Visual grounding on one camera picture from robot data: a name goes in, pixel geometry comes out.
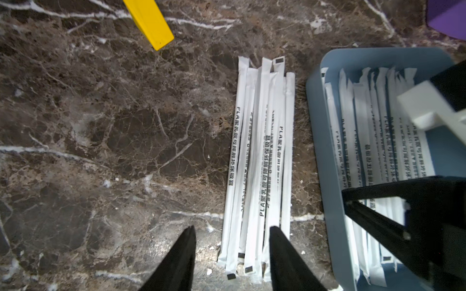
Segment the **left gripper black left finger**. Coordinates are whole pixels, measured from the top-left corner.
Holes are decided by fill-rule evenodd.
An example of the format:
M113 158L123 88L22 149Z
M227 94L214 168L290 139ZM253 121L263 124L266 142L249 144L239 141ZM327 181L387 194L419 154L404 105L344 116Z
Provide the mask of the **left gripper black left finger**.
M189 226L139 290L190 291L194 277L195 248L195 227Z

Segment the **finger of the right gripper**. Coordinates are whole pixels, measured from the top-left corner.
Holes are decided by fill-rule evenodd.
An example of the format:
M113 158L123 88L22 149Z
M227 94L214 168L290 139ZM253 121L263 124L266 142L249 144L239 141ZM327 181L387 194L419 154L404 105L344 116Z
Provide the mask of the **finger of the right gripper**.
M424 177L343 190L345 214L425 280L466 278L466 180Z

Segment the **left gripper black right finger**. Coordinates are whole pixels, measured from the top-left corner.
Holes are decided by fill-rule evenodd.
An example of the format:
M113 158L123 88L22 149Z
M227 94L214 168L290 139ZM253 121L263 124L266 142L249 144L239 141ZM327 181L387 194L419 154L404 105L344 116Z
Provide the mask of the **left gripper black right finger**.
M279 227L269 229L271 281L274 291L326 291Z

